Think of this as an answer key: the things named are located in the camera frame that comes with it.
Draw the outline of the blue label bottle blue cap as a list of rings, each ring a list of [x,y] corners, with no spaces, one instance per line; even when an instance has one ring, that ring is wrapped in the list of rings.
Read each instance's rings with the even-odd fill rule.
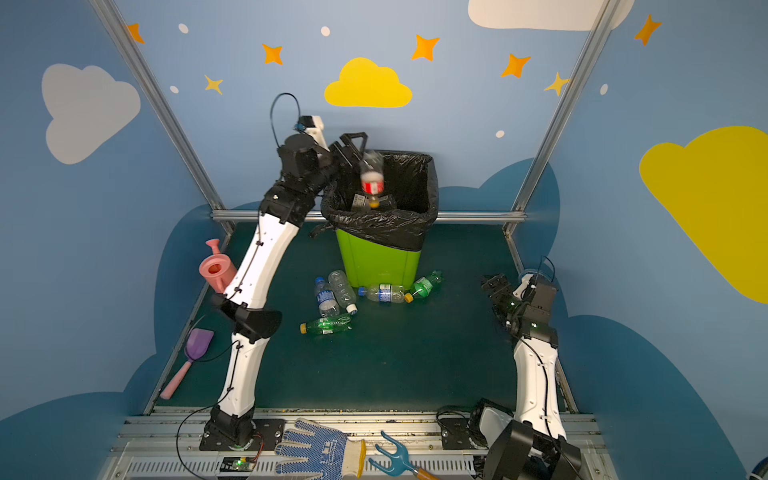
[[[322,317],[333,317],[340,314],[340,306],[334,292],[323,277],[315,278],[314,295]]]

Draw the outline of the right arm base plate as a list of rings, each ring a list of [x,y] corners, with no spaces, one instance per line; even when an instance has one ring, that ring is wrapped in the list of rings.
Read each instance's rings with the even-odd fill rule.
[[[485,437],[476,424],[464,417],[441,417],[441,443],[444,450],[482,450],[487,448]]]

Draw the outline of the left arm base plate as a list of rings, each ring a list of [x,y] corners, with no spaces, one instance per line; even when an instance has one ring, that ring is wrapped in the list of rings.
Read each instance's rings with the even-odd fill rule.
[[[257,452],[275,450],[282,440],[286,422],[284,419],[257,418],[242,423],[233,438],[215,426],[206,426],[199,444],[200,451]]]

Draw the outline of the green sprite bottle yellow cap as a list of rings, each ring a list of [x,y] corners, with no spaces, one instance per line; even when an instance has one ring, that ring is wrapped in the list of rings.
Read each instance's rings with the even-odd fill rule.
[[[352,316],[341,314],[331,317],[321,317],[311,322],[302,323],[300,332],[303,335],[331,335],[352,329]]]

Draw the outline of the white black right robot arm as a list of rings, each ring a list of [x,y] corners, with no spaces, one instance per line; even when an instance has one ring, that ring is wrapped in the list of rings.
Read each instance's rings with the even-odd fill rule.
[[[557,401],[559,337],[550,325],[557,287],[540,274],[517,286],[503,274],[481,283],[495,318],[513,341],[516,404],[512,415],[487,403],[475,416],[488,452],[485,479],[579,479],[581,452],[570,444]]]

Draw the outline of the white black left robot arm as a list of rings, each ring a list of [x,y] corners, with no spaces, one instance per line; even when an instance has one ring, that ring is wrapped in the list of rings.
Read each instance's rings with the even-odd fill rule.
[[[320,133],[297,133],[278,147],[281,178],[266,192],[257,228],[234,279],[215,307],[232,324],[231,355],[220,399],[211,408],[202,450],[246,450],[256,439],[255,389],[270,337],[282,313],[266,306],[268,291],[287,247],[298,234],[316,197],[339,173],[363,158],[368,136],[346,133],[328,147]]]

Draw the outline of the red label yellow cap bottle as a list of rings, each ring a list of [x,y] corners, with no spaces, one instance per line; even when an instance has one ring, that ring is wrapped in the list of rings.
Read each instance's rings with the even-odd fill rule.
[[[380,205],[384,193],[383,157],[375,151],[366,151],[360,162],[360,181],[371,209]]]

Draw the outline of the blue cap water bottle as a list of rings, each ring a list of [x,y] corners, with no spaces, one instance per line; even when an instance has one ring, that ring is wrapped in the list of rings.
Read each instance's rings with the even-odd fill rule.
[[[403,286],[388,283],[375,284],[369,287],[359,287],[358,295],[373,302],[395,303],[405,302],[407,291]]]

